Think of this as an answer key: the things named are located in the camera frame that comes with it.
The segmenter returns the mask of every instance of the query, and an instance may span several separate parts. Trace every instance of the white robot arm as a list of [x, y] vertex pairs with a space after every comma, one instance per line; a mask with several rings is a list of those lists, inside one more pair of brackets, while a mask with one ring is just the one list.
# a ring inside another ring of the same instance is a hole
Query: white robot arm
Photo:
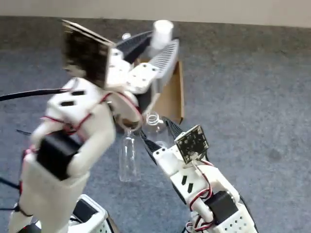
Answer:
[[[132, 68], [157, 33], [113, 44], [81, 25], [63, 23], [65, 69], [74, 78], [48, 101], [43, 122], [31, 135], [33, 146], [24, 156], [20, 198], [9, 233], [37, 228], [44, 233], [102, 232], [107, 214], [81, 195], [89, 172], [114, 142], [115, 120], [138, 122], [139, 127], [177, 61], [178, 39], [168, 40], [149, 62]], [[122, 121], [117, 123], [125, 127]], [[32, 216], [39, 220], [35, 226], [30, 224]], [[69, 221], [70, 216], [80, 221], [79, 226]], [[117, 231], [109, 227], [106, 232]]]
[[240, 195], [224, 175], [203, 157], [208, 143], [200, 126], [183, 132], [166, 119], [175, 145], [162, 148], [141, 132], [152, 160], [172, 182], [181, 200], [190, 208], [185, 232], [258, 233]]

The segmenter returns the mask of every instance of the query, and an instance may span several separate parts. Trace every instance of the vent slot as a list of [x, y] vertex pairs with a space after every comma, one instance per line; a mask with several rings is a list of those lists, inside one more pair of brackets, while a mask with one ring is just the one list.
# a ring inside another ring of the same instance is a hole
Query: vent slot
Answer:
[[84, 90], [74, 91], [74, 92], [71, 93], [72, 96], [83, 96], [85, 94], [86, 94], [86, 92]]
[[64, 102], [61, 102], [60, 105], [62, 107], [74, 106], [75, 102], [74, 101], [64, 101]]

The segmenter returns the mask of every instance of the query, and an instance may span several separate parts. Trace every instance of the bottle cap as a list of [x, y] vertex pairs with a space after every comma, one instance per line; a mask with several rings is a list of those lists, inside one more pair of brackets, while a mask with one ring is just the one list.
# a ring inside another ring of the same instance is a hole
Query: bottle cap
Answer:
[[151, 47], [155, 50], [163, 49], [173, 36], [174, 25], [168, 20], [158, 20], [154, 22], [154, 32], [151, 39]]

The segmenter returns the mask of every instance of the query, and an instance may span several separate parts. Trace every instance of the circuit board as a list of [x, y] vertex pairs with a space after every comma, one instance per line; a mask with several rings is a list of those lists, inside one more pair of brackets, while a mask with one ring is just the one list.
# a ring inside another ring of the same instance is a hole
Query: circuit board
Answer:
[[203, 129], [200, 125], [194, 126], [183, 136], [175, 139], [181, 156], [186, 164], [192, 160], [202, 159], [209, 148]]
[[112, 43], [83, 26], [63, 20], [65, 70], [104, 88]]

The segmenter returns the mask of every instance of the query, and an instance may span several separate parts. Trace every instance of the black cable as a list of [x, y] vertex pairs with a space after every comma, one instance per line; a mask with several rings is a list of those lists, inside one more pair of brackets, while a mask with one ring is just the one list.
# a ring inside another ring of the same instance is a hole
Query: black cable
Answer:
[[11, 188], [19, 190], [19, 185], [18, 184], [10, 182], [10, 181], [6, 180], [5, 178], [0, 177], [0, 183], [3, 183], [5, 185], [7, 185], [7, 186], [10, 186]]
[[245, 207], [246, 207], [246, 209], [247, 209], [249, 215], [251, 216], [251, 218], [252, 218], [252, 220], [253, 220], [253, 222], [254, 222], [254, 227], [255, 227], [257, 233], [259, 233], [259, 231], [258, 231], [258, 229], [257, 229], [256, 222], [255, 222], [255, 220], [254, 220], [254, 218], [253, 218], [253, 216], [252, 216], [252, 213], [250, 212], [250, 209], [248, 208], [248, 206], [247, 206], [247, 204], [246, 204], [244, 198], [243, 198], [241, 195], [240, 195], [240, 199], [241, 199], [241, 201], [243, 202], [243, 204], [245, 205]]
[[30, 136], [31, 135], [30, 132], [26, 132], [26, 131], [23, 131], [23, 130], [16, 129], [16, 132], [21, 133], [21, 134], [26, 135], [26, 136]]
[[0, 96], [0, 102], [5, 101], [5, 100], [13, 100], [13, 99], [18, 99], [18, 98], [30, 97], [30, 96], [61, 94], [67, 91], [69, 91], [69, 89], [68, 90], [67, 89], [41, 89], [41, 90], [17, 92], [17, 93]]
[[0, 211], [13, 211], [14, 208], [0, 208]]

